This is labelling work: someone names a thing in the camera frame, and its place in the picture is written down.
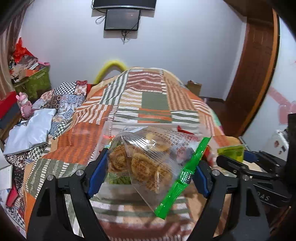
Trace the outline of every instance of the curtain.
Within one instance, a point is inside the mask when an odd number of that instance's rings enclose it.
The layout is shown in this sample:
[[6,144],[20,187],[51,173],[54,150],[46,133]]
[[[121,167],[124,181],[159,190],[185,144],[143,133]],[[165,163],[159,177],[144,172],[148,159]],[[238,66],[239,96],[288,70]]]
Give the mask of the curtain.
[[9,92],[14,91],[8,63],[15,49],[26,9],[30,4],[29,0],[24,2],[27,2],[26,5],[22,5],[22,8],[19,9],[19,14],[15,14],[8,27],[0,35],[0,100],[5,99]]

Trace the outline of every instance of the green bag sealing strip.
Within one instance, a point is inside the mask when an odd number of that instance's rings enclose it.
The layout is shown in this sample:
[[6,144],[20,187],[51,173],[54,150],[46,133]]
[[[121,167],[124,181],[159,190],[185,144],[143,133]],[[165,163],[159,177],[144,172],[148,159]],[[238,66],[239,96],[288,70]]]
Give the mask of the green bag sealing strip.
[[191,177],[194,174],[196,166],[199,164],[210,139],[210,137],[204,137],[199,143],[194,155],[183,167],[178,179],[174,182],[166,197],[155,209],[154,213],[157,217],[165,219],[177,197],[180,196],[184,189],[190,184]]

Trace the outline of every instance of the floor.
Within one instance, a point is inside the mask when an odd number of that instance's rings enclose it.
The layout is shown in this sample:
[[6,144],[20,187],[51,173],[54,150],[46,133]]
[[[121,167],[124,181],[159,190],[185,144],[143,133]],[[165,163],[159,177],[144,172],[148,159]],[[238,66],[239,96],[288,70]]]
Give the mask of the floor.
[[240,114],[231,107],[227,106],[225,102],[208,100],[207,104],[218,116],[225,135],[238,137],[237,132],[243,122],[240,118]]

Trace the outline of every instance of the pile of clutter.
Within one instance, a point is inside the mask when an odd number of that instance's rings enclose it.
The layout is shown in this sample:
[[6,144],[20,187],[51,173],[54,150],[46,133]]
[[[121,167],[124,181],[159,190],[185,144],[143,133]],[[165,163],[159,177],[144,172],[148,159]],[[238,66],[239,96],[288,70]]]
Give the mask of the pile of clutter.
[[23,78],[32,76],[46,66],[49,66],[49,63],[39,62],[27,48],[22,47],[22,38],[19,38],[9,62],[9,72],[12,83],[16,84]]

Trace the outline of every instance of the wooden door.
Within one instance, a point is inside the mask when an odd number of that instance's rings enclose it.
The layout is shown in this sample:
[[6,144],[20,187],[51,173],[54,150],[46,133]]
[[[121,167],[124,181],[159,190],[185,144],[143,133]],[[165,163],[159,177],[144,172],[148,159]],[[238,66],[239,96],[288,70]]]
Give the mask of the wooden door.
[[228,121],[235,122],[227,135],[242,135],[266,94],[276,60],[277,34],[277,21],[275,27],[260,20],[247,21],[241,60],[225,102]]

